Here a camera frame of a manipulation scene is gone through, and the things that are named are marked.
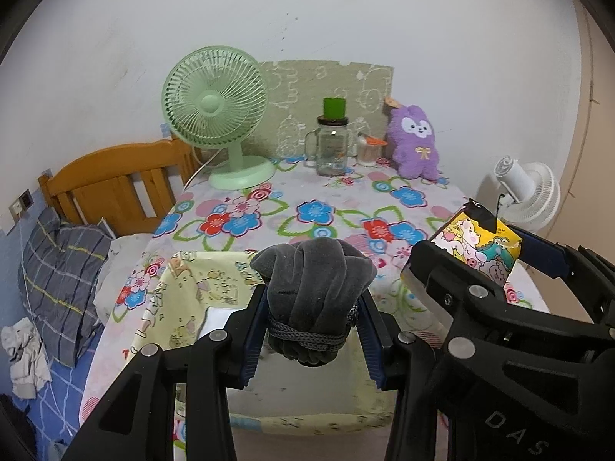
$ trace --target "stuffed animal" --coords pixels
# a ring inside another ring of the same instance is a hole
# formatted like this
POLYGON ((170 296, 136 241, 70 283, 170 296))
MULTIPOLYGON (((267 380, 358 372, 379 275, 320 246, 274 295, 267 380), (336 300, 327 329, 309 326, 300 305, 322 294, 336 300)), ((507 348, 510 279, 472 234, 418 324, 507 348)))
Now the stuffed animal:
POLYGON ((397 163, 399 176, 409 180, 419 177, 437 180, 440 156, 427 115, 418 106, 402 106, 390 97, 384 102, 393 108, 387 138, 395 144, 393 161, 397 163))

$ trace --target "green cap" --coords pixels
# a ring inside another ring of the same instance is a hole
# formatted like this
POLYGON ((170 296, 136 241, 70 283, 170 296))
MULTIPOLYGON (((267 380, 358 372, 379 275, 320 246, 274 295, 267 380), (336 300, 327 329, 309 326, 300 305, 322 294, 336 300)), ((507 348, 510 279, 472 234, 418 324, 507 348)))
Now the green cap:
POLYGON ((322 101, 325 119, 343 119, 346 117, 346 99, 327 97, 322 101))

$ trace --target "jar handle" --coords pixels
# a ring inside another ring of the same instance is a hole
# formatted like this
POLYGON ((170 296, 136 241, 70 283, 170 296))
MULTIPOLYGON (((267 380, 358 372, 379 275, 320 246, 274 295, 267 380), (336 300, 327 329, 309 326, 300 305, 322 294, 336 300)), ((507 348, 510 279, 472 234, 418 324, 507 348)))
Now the jar handle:
POLYGON ((308 131, 306 133, 306 137, 305 137, 305 156, 306 156, 306 165, 307 166, 315 166, 316 165, 316 153, 318 151, 318 134, 316 133, 316 130, 312 130, 312 131, 308 131), (308 143, 308 138, 313 136, 314 137, 314 152, 310 152, 308 149, 308 146, 310 145, 308 143))

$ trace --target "gray plaid fabric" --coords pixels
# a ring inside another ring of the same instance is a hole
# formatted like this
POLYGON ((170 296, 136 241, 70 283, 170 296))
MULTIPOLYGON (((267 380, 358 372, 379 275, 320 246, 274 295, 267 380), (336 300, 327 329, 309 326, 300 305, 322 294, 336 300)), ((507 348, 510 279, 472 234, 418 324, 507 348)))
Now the gray plaid fabric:
POLYGON ((62 222, 48 207, 25 245, 18 272, 22 304, 48 357, 65 366, 75 367, 99 323, 93 305, 96 277, 110 244, 98 227, 62 222))

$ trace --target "small glass jar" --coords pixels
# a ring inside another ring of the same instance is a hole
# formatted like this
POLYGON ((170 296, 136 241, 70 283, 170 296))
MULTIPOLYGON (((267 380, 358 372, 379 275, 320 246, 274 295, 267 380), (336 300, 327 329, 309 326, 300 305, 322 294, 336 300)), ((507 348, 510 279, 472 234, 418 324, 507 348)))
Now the small glass jar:
POLYGON ((316 172, 324 177, 345 175, 348 161, 348 118, 325 119, 319 116, 318 124, 317 129, 306 134, 307 161, 316 163, 316 172))
POLYGON ((387 143, 364 133, 357 135, 357 163, 361 166, 376 166, 376 160, 382 155, 382 147, 387 143))

